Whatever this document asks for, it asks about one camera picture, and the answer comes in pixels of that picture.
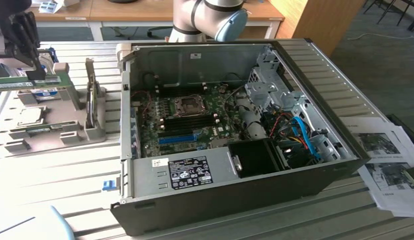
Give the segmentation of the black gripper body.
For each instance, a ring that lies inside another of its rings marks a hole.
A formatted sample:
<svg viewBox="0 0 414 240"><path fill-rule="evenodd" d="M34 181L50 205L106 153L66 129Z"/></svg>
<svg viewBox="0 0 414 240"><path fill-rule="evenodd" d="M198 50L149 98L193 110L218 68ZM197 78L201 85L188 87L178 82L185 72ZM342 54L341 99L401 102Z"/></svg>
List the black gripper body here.
<svg viewBox="0 0 414 240"><path fill-rule="evenodd" d="M36 14L21 12L0 22L0 63L29 68L29 53L41 47Z"/></svg>

